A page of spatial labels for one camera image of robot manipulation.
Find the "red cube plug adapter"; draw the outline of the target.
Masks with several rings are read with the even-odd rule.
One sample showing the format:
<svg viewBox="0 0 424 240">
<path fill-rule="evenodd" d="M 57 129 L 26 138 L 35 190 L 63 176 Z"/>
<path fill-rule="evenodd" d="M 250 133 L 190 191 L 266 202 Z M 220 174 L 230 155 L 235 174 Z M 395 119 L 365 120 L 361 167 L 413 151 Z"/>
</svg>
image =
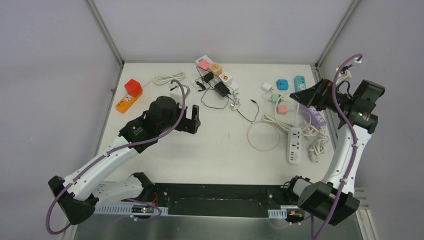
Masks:
<svg viewBox="0 0 424 240">
<path fill-rule="evenodd" d="M 143 93 L 141 84 L 133 78 L 124 85 L 124 88 L 127 94 L 134 98 L 139 97 Z"/>
</svg>

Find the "orange power strip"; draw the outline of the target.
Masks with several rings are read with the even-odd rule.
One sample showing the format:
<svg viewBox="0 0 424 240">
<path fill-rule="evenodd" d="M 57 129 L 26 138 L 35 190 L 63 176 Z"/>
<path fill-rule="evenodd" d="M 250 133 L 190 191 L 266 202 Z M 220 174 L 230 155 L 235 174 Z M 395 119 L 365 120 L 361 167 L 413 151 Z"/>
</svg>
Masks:
<svg viewBox="0 0 424 240">
<path fill-rule="evenodd" d="M 124 114 L 128 111 L 128 109 L 139 99 L 139 97 L 143 94 L 143 92 L 139 93 L 137 96 L 131 96 L 130 94 L 126 94 L 116 105 L 115 109 Z"/>
</svg>

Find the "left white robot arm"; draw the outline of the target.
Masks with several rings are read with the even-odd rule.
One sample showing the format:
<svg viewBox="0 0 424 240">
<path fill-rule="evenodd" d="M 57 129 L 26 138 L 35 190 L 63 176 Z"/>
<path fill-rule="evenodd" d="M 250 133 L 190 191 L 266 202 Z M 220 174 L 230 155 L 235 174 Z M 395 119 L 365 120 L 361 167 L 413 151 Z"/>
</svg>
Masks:
<svg viewBox="0 0 424 240">
<path fill-rule="evenodd" d="M 194 104 L 188 118 L 186 106 L 169 96 L 159 96 L 83 167 L 66 177 L 52 177 L 48 185 L 70 225 L 86 221 L 95 210 L 115 201 L 132 198 L 143 203 L 149 201 L 153 183 L 142 172 L 114 183 L 103 184 L 103 181 L 172 130 L 195 134 L 201 125 L 199 113 L 199 106 Z"/>
</svg>

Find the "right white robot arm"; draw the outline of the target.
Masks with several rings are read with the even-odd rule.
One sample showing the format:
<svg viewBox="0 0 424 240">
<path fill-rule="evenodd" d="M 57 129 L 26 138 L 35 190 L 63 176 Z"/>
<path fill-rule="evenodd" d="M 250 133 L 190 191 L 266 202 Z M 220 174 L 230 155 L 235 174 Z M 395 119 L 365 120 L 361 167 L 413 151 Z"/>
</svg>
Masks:
<svg viewBox="0 0 424 240">
<path fill-rule="evenodd" d="M 318 111 L 331 110 L 340 123 L 336 149 L 329 168 L 321 181 L 295 176 L 284 190 L 284 200 L 310 215 L 336 226 L 352 215 L 360 201 L 354 197 L 355 179 L 362 153 L 375 132 L 378 116 L 372 111 L 385 88 L 375 82 L 362 80 L 353 95 L 340 93 L 328 79 L 290 94 L 290 98 Z"/>
</svg>

